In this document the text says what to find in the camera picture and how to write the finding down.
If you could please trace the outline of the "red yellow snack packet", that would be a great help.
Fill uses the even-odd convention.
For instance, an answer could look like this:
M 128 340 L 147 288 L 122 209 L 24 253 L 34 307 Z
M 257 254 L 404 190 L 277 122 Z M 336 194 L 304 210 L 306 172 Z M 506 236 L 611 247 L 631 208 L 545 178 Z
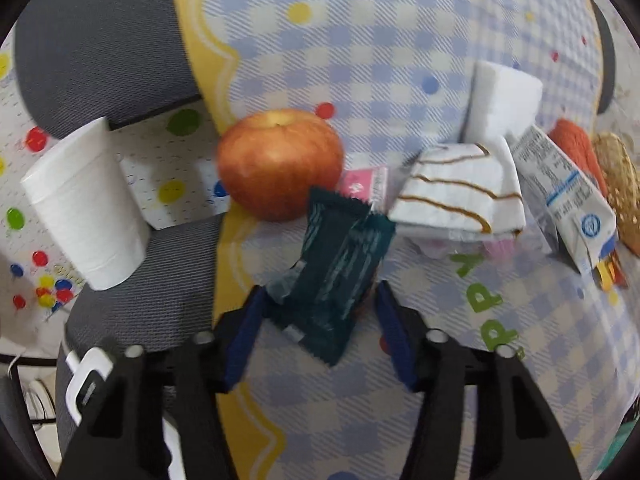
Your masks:
M 604 292 L 612 292 L 614 287 L 622 289 L 628 287 L 626 275 L 616 250 L 598 262 L 594 269 L 594 276 L 600 289 Z

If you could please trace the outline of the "white milk carton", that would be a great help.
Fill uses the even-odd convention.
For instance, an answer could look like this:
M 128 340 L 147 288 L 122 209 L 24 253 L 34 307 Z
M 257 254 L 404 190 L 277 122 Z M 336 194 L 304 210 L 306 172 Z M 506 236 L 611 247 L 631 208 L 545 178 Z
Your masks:
M 615 248 L 616 215 L 600 191 L 538 127 L 506 136 L 518 174 L 544 200 L 580 274 L 589 274 Z

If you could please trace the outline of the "white toilet paper roll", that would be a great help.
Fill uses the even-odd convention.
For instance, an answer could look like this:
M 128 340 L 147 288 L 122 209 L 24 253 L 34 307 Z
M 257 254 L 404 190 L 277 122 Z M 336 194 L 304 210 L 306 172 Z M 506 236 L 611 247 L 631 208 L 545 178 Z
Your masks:
M 128 280 L 142 265 L 150 226 L 115 157 L 104 117 L 50 148 L 22 177 L 29 203 L 90 288 Z

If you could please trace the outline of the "brown leather pouch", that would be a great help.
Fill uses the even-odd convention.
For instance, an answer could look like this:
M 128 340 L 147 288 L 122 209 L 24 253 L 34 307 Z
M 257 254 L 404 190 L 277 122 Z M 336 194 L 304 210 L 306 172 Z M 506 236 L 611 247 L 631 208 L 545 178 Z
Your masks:
M 606 199 L 616 213 L 620 239 L 639 255 L 639 175 L 627 153 L 623 140 L 614 133 L 600 133 L 593 139 L 593 149 L 608 192 Z

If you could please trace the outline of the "blue checked cloth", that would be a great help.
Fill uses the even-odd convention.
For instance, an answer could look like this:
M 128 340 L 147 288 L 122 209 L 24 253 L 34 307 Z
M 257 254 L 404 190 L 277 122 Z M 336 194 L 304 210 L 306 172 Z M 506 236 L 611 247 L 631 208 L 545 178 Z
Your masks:
M 589 0 L 174 0 L 214 125 L 306 110 L 388 174 L 376 276 L 466 346 L 513 348 L 584 478 L 639 391 L 639 268 L 597 274 L 614 211 L 547 139 L 596 118 Z

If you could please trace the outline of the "dark green snack wrapper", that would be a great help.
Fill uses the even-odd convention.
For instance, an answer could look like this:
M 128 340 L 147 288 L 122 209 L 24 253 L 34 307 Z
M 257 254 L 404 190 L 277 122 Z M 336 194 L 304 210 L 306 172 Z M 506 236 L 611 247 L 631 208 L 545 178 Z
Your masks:
M 315 358 L 336 365 L 395 231 L 370 204 L 313 188 L 300 255 L 266 285 L 268 318 Z

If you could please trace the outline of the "orange knit glove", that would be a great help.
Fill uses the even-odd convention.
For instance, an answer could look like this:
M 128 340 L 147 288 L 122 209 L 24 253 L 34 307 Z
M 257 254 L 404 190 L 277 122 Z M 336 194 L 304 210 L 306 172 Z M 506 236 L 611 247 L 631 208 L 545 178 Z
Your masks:
M 608 188 L 596 153 L 583 128 L 568 119 L 560 118 L 549 132 L 549 138 L 597 185 L 604 197 L 608 196 Z

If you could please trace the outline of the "pink small packet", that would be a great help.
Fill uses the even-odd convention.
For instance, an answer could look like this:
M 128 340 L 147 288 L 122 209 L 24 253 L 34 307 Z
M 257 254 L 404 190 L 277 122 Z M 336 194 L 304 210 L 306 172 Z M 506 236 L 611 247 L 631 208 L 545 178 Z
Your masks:
M 368 203 L 373 209 L 384 211 L 388 169 L 385 166 L 346 170 L 337 185 L 337 192 Z

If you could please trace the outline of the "grey office chair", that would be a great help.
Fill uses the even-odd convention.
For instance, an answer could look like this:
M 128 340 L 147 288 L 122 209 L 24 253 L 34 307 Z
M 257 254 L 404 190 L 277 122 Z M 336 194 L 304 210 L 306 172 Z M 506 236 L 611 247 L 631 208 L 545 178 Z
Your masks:
M 206 330 L 218 136 L 172 0 L 2 0 L 1 39 L 2 351 Z

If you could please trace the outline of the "white striped wrapper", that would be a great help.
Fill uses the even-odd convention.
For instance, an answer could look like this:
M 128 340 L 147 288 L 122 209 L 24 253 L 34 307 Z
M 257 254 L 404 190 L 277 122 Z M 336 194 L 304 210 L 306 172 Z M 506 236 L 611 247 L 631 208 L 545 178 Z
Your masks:
M 506 144 L 438 144 L 424 150 L 388 211 L 428 237 L 487 240 L 526 227 L 518 172 Z

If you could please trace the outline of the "red apple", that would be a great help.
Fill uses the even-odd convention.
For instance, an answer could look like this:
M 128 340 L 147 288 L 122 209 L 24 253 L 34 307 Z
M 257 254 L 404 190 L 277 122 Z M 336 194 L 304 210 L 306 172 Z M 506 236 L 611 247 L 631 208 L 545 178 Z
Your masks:
M 295 108 L 247 116 L 222 135 L 217 168 L 235 203 L 272 222 L 301 217 L 314 186 L 334 190 L 345 152 L 322 118 Z

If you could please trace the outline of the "white power bank device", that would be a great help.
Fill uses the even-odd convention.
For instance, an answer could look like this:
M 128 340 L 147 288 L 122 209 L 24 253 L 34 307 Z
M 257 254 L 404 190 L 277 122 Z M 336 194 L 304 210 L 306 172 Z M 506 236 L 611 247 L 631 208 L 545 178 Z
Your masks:
M 72 373 L 65 390 L 65 404 L 74 424 L 79 427 L 89 400 L 106 382 L 114 362 L 100 347 L 90 348 L 80 358 L 76 351 L 68 352 L 65 363 Z

